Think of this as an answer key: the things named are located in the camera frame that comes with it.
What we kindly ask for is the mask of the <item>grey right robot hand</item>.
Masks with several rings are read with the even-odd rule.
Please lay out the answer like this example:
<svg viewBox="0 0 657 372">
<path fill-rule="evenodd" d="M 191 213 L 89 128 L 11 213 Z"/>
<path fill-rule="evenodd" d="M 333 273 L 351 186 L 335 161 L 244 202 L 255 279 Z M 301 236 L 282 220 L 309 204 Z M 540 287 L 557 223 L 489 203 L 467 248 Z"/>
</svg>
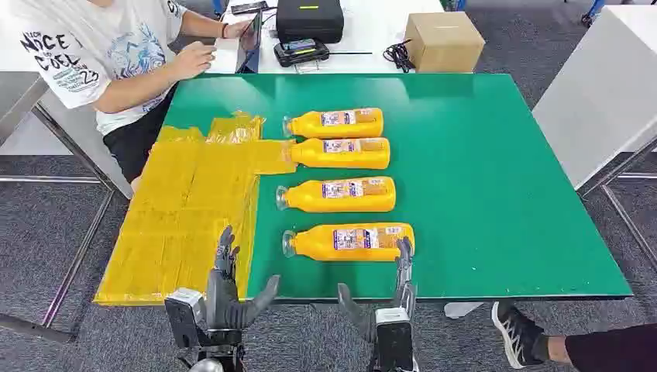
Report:
<svg viewBox="0 0 657 372">
<path fill-rule="evenodd" d="M 406 311 L 408 319 L 414 314 L 417 287 L 412 284 L 413 243 L 408 236 L 396 242 L 400 256 L 395 259 L 397 265 L 396 286 L 394 296 L 384 308 L 402 308 Z M 350 322 L 358 329 L 361 337 L 368 343 L 377 341 L 376 315 L 373 311 L 366 311 L 354 302 L 349 286 L 338 283 L 338 300 L 346 312 Z"/>
</svg>

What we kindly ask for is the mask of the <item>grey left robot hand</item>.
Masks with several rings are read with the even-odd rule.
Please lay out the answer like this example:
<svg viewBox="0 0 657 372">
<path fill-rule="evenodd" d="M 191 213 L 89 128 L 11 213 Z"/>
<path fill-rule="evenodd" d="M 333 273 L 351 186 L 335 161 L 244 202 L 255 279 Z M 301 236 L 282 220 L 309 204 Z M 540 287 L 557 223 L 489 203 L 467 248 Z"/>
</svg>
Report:
<svg viewBox="0 0 657 372">
<path fill-rule="evenodd" d="M 218 239 L 215 260 L 206 286 L 206 323 L 210 330 L 244 330 L 250 327 L 276 298 L 280 276 L 271 276 L 266 287 L 253 299 L 240 301 L 236 286 L 236 259 L 232 226 L 226 226 Z"/>
</svg>

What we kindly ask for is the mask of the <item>person's right hand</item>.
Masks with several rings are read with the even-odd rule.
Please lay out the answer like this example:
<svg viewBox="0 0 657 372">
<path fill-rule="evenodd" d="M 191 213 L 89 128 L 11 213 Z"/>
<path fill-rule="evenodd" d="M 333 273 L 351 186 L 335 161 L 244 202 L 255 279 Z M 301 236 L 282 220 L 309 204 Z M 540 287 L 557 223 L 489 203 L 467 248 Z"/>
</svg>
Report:
<svg viewBox="0 0 657 372">
<path fill-rule="evenodd" d="M 170 64 L 175 81 L 197 77 L 210 68 L 215 59 L 214 46 L 205 45 L 200 41 L 185 46 Z"/>
</svg>

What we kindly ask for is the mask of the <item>person's left hand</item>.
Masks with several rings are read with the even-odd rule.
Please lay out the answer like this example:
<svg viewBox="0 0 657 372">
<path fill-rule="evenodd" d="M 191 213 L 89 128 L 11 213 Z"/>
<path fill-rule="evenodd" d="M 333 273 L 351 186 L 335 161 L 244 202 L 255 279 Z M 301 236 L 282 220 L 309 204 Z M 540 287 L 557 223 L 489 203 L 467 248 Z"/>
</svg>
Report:
<svg viewBox="0 0 657 372">
<path fill-rule="evenodd" d="M 223 39 L 237 39 L 243 34 L 243 32 L 249 27 L 251 21 L 244 20 L 235 23 L 225 23 L 222 31 Z"/>
</svg>

